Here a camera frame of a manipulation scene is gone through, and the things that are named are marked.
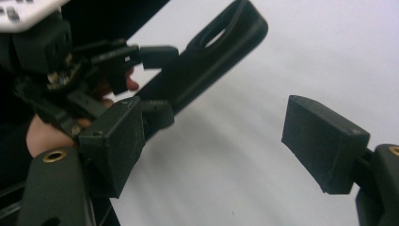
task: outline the white surface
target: white surface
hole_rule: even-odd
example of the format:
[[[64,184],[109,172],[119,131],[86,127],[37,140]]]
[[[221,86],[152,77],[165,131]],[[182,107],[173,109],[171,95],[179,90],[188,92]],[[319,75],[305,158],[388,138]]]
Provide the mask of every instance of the white surface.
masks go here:
[[[230,1],[168,3],[135,36],[186,44]],[[145,146],[119,200],[122,225],[358,225],[349,196],[323,194],[281,142],[289,95],[329,106],[399,143],[397,1],[252,3],[261,45]],[[137,69],[141,85],[151,76]]]
[[[5,13],[0,13],[0,32],[17,33],[23,32],[46,16],[59,10],[70,0],[33,0],[32,2],[17,2],[16,0],[1,0],[0,8]],[[13,21],[8,18],[8,8],[14,8],[19,20]]]

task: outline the hole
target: hole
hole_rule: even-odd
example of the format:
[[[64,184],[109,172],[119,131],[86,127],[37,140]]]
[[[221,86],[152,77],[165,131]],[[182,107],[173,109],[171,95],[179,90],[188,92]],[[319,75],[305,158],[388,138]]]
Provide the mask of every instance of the hole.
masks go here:
[[[41,226],[57,226],[61,223],[59,218],[49,218]]]
[[[65,156],[67,156],[67,153],[63,150],[53,151],[53,152],[46,154],[42,160],[45,163],[53,163],[53,162],[56,162],[56,161],[64,158]]]
[[[59,158],[61,156],[61,153],[52,153],[49,155],[49,159],[54,160],[56,158]]]
[[[217,34],[216,36],[214,36],[213,39],[211,39],[210,41],[208,41],[208,43],[205,45],[205,48],[208,48],[208,47],[211,46],[213,43],[215,43],[215,42],[220,38],[220,36],[223,35],[224,32],[225,32],[225,29],[221,30],[221,31],[219,32],[219,34]]]

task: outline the black plastic part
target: black plastic part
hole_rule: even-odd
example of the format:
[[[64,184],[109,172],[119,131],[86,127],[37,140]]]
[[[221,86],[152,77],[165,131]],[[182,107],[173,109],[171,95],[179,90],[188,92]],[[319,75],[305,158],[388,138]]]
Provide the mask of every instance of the black plastic part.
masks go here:
[[[375,175],[371,169],[371,161],[374,153],[367,150],[359,155],[353,163],[350,178],[361,188],[361,192],[366,194],[374,202],[381,203],[378,187],[375,182]]]
[[[357,156],[370,134],[320,103],[290,96],[282,142],[328,194],[348,194]]]
[[[91,64],[100,68],[115,95],[127,90],[125,73],[129,68],[141,63],[139,48],[136,45],[94,56]]]
[[[70,24],[52,15],[24,33],[13,36],[21,66],[32,73],[52,73],[72,51]]]
[[[142,46],[140,56],[144,69],[162,69],[179,56],[179,51],[172,46]]]
[[[129,39],[168,0],[73,0],[62,7],[71,23],[73,43]]]
[[[173,109],[167,101],[141,101],[144,136],[148,140],[155,131],[174,123]]]
[[[0,34],[0,66],[10,73],[19,73],[21,70],[11,34]]]
[[[120,226],[114,207],[108,198],[92,198],[94,217],[98,226]]]
[[[235,1],[136,96],[166,100],[177,114],[254,49],[266,33],[267,23],[256,8],[249,1]]]
[[[382,203],[371,198],[363,189],[360,189],[358,196],[356,196],[356,208],[360,226],[378,225],[384,213]]]
[[[378,145],[371,168],[384,205],[378,225],[399,225],[399,146]]]
[[[100,118],[100,116],[102,116],[106,111],[104,105],[79,90],[70,92],[67,99],[72,105],[76,106],[76,109],[80,109],[81,115],[86,116],[91,120]]]
[[[116,197],[130,175],[144,147],[143,121],[139,98],[113,104],[90,127],[79,135],[80,151],[96,169],[90,190],[95,197]]]
[[[33,159],[17,225],[94,225],[75,149],[54,149]]]

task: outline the black mount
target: black mount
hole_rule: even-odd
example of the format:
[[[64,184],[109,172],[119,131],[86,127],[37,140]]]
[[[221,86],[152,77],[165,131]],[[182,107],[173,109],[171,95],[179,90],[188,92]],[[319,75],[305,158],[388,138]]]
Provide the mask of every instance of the black mount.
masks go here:
[[[79,146],[33,159],[18,225],[119,225],[108,198],[120,196],[145,142],[254,49],[267,29],[249,1],[237,0],[180,55],[170,46],[139,48],[124,40],[72,49],[70,26],[57,12],[22,34],[0,35],[0,63],[19,75],[16,94]],[[134,97],[108,109],[91,97],[103,79],[115,94],[124,92],[124,73],[139,63],[162,71]],[[90,127],[77,123],[79,117],[92,120]],[[18,210],[18,203],[10,206]]]
[[[399,145],[367,149],[370,134],[328,107],[290,96],[282,142],[328,194],[356,198],[361,226],[399,225]]]

